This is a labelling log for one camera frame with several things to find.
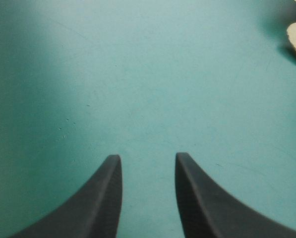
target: teal surface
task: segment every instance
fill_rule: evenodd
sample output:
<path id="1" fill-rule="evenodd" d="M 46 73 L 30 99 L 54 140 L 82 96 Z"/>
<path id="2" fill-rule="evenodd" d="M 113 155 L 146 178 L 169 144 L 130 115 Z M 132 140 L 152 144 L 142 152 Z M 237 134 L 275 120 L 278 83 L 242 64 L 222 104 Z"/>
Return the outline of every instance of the teal surface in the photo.
<path id="1" fill-rule="evenodd" d="M 0 0 L 0 238 L 122 157 L 118 238 L 183 238 L 174 157 L 296 229 L 293 0 Z"/>

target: gray curved rubber piece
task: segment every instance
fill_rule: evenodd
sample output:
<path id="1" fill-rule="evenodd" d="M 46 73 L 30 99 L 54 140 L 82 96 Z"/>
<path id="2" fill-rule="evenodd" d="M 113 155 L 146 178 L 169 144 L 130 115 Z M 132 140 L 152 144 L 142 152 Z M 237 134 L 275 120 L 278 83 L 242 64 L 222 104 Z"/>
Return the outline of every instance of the gray curved rubber piece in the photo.
<path id="1" fill-rule="evenodd" d="M 296 238 L 224 191 L 187 153 L 177 153 L 176 194 L 186 238 Z"/>
<path id="2" fill-rule="evenodd" d="M 67 202 L 11 238 L 115 238 L 121 200 L 121 162 L 113 155 Z"/>

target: teal floor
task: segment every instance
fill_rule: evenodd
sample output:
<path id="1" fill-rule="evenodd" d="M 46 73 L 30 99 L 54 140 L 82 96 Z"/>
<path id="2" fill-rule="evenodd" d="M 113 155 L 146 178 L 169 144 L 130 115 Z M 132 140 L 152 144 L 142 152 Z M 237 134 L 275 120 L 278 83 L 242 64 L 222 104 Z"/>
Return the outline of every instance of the teal floor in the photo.
<path id="1" fill-rule="evenodd" d="M 174 157 L 296 229 L 293 0 L 0 0 L 0 238 L 109 154 L 118 238 L 183 238 Z"/>

